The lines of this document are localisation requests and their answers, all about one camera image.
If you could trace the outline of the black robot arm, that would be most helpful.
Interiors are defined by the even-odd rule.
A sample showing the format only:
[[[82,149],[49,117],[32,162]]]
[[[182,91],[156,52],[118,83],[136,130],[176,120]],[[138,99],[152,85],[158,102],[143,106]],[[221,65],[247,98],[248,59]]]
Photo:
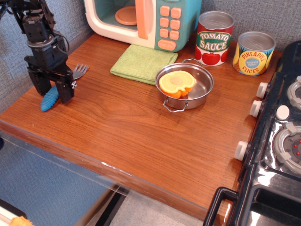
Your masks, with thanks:
[[[14,15],[21,31],[27,37],[31,56],[24,59],[28,63],[28,73],[40,95],[47,94],[54,82],[63,104],[74,97],[76,81],[73,71],[66,62],[70,49],[69,42],[59,31],[54,14],[44,0],[2,0],[0,15],[8,12]]]

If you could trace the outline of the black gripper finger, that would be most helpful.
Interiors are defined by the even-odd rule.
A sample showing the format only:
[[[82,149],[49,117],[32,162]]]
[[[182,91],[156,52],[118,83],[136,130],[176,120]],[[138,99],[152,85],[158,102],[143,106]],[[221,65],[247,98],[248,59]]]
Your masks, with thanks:
[[[44,77],[41,72],[35,72],[28,69],[28,74],[34,87],[40,95],[46,95],[46,93],[52,88],[50,80]]]
[[[55,85],[63,104],[68,103],[74,97],[75,92],[72,82],[57,81]]]

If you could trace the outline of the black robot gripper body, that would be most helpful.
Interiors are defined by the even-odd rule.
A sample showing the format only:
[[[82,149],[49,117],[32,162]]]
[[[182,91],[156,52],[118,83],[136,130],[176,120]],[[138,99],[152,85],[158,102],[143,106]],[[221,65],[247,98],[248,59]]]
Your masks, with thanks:
[[[52,81],[62,79],[73,82],[73,74],[67,66],[68,52],[61,35],[49,35],[47,40],[40,42],[27,41],[32,55],[27,56],[28,73],[32,82],[39,82],[48,73]]]

